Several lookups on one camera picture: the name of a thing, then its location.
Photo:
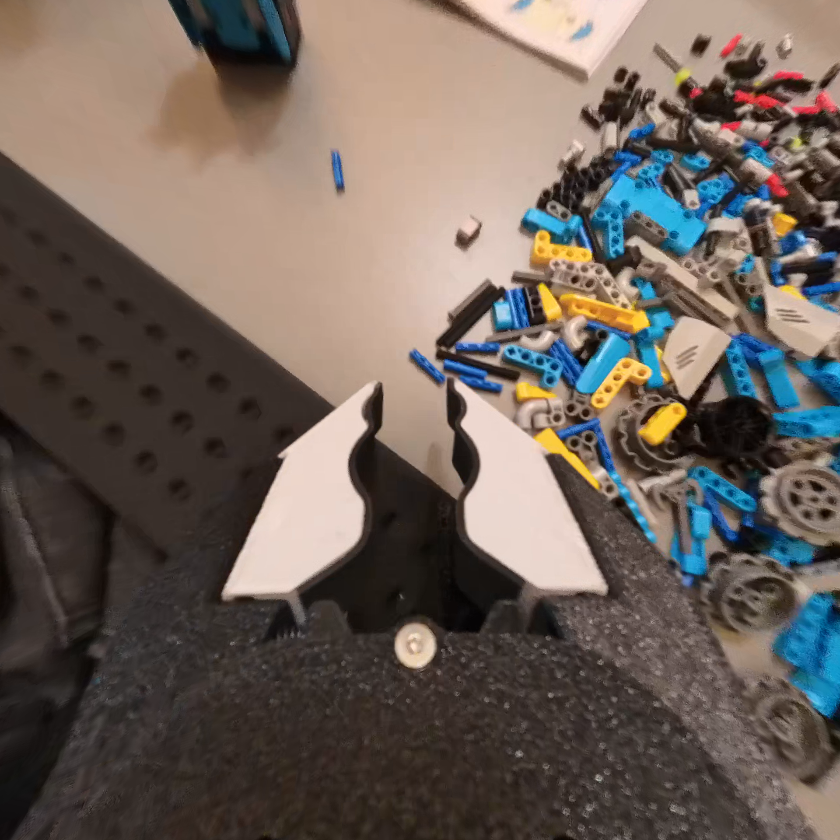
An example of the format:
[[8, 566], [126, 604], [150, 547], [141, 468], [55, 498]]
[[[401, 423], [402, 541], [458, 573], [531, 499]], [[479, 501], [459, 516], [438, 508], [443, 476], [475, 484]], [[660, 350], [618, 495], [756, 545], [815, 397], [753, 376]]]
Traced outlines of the grey blue toy brick model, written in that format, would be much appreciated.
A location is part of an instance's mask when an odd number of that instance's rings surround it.
[[215, 65], [241, 62], [292, 69], [301, 22], [294, 1], [170, 1], [193, 47]]

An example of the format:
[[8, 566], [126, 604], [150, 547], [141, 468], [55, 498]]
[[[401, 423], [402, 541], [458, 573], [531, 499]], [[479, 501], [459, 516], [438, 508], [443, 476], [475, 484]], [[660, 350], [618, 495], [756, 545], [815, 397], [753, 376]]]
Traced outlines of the pile of toy brick pieces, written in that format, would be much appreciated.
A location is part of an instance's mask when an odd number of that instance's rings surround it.
[[436, 385], [498, 395], [513, 423], [628, 516], [712, 622], [780, 631], [749, 694], [788, 773], [838, 761], [838, 63], [736, 34], [672, 96], [620, 66], [559, 178], [521, 218], [530, 269], [448, 314]]

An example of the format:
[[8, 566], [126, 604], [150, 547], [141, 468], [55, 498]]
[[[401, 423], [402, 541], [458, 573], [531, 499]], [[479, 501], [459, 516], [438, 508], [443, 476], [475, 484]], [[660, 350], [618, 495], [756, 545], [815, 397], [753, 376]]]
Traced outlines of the black perforated board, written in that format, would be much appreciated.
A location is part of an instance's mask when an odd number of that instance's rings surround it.
[[332, 406], [2, 155], [2, 413], [165, 554], [231, 569]]

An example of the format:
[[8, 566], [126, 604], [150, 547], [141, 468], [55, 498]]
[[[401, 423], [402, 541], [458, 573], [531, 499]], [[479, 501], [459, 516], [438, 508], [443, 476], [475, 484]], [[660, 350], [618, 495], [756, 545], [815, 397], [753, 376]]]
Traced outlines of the instruction booklet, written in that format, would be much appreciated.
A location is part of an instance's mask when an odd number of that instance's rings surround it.
[[647, 5], [646, 1], [452, 1], [478, 25], [589, 80]]

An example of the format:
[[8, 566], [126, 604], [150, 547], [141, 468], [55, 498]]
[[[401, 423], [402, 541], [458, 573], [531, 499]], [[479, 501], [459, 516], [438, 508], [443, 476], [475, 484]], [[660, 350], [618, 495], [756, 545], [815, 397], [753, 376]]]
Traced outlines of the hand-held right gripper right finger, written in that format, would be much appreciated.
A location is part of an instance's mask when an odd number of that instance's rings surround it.
[[462, 485], [456, 527], [467, 549], [539, 595], [606, 595], [606, 578], [549, 450], [462, 381], [448, 380], [446, 408]]

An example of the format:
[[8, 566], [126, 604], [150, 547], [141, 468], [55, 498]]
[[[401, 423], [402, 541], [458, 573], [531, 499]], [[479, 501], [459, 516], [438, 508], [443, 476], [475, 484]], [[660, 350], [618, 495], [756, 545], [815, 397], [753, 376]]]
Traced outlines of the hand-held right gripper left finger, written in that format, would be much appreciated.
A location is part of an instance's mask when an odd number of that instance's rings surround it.
[[360, 457], [382, 425], [370, 381], [278, 454], [278, 470], [220, 593], [223, 602], [302, 603], [371, 532]]

